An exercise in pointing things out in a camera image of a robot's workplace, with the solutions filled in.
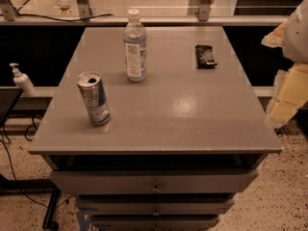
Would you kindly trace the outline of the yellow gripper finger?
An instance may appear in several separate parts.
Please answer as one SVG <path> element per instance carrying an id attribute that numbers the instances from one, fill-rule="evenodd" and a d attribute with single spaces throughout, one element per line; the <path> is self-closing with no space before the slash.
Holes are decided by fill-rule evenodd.
<path id="1" fill-rule="evenodd" d="M 263 37 L 261 44 L 270 48 L 281 47 L 284 38 L 285 27 L 286 22 L 281 23 L 272 32 Z"/>
<path id="2" fill-rule="evenodd" d="M 295 63 L 274 78 L 272 97 L 266 108 L 267 124 L 279 129 L 308 101 L 308 64 Z"/>

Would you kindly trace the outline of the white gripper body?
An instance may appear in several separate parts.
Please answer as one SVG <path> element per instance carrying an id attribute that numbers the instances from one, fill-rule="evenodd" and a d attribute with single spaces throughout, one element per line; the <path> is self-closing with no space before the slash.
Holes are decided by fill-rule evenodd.
<path id="1" fill-rule="evenodd" d="M 303 0 L 289 16 L 282 50 L 284 57 L 293 62 L 308 62 L 308 0 Z"/>

